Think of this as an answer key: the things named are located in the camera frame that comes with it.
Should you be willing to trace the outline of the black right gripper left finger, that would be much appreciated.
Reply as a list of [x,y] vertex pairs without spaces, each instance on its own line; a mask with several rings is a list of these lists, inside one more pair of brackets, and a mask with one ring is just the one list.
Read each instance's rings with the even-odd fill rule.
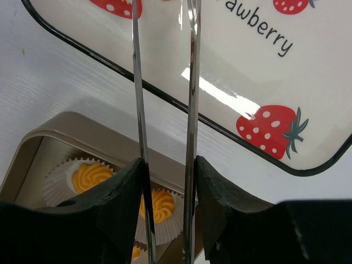
[[1,263],[130,263],[142,159],[56,207],[1,202]]

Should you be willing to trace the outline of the metal tongs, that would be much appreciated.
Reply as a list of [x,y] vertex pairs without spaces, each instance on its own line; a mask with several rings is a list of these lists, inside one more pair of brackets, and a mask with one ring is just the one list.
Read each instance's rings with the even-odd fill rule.
[[[195,257],[195,196],[196,196],[196,152],[199,116],[200,42],[201,42],[201,1],[188,1],[190,20],[190,74],[188,126],[185,165],[185,192],[183,210],[183,263],[194,263]],[[133,70],[136,96],[137,122],[140,156],[144,160],[145,176],[142,190],[145,202],[145,225],[149,263],[157,262],[156,235],[153,220],[152,195],[150,187],[149,154],[145,122],[144,97],[139,42],[138,4],[132,2]]]

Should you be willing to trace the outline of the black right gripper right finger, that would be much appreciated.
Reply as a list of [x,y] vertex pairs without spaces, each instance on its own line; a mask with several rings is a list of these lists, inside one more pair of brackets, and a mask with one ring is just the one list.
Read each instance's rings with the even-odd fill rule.
[[198,211],[211,263],[351,263],[351,201],[261,200],[196,158]]

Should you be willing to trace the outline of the orange swirl cookie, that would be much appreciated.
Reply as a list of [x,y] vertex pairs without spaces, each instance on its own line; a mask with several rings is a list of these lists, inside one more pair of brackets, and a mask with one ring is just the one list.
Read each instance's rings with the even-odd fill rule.
[[98,162],[93,164],[83,163],[73,173],[71,182],[75,192],[82,194],[112,176],[113,172],[105,165]]
[[139,247],[137,247],[137,246],[134,246],[133,247],[132,256],[131,256],[131,262],[133,262],[138,257],[140,257],[140,255],[141,255],[141,249]]
[[168,219],[175,210],[173,196],[163,190],[152,191],[152,208],[154,223],[162,223]]

